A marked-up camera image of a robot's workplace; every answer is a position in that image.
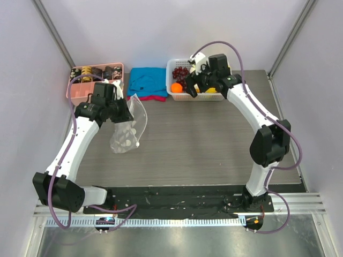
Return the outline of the clear zip top bag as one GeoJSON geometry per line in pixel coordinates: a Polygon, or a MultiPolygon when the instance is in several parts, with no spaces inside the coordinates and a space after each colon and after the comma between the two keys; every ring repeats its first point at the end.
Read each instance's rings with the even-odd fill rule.
{"type": "Polygon", "coordinates": [[[147,127],[147,112],[141,100],[134,94],[127,102],[132,121],[115,124],[110,148],[115,154],[123,154],[140,146],[140,139],[147,127]]]}

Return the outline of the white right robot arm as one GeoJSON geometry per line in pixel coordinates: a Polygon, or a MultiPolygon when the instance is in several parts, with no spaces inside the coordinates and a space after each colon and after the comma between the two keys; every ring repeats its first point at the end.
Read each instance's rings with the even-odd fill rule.
{"type": "Polygon", "coordinates": [[[290,129],[290,123],[282,120],[280,126],[275,124],[276,116],[256,99],[242,76],[232,74],[226,55],[206,57],[199,52],[192,55],[188,62],[192,67],[185,78],[185,91],[195,98],[198,93],[214,88],[238,108],[252,127],[255,136],[249,152],[253,167],[239,206],[255,211],[266,201],[272,168],[289,152],[290,136],[284,130],[290,129]]]}

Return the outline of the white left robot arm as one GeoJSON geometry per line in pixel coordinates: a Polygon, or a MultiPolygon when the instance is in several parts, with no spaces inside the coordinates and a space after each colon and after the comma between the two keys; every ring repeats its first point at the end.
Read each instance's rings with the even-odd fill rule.
{"type": "Polygon", "coordinates": [[[104,214],[113,210],[114,200],[109,197],[109,190],[100,186],[81,187],[76,184],[76,177],[84,154],[102,124],[108,119],[113,123],[133,120],[122,89],[121,80],[96,82],[90,100],[75,108],[76,120],[57,156],[44,173],[37,172],[33,177],[43,205],[72,213],[90,205],[104,214]]]}

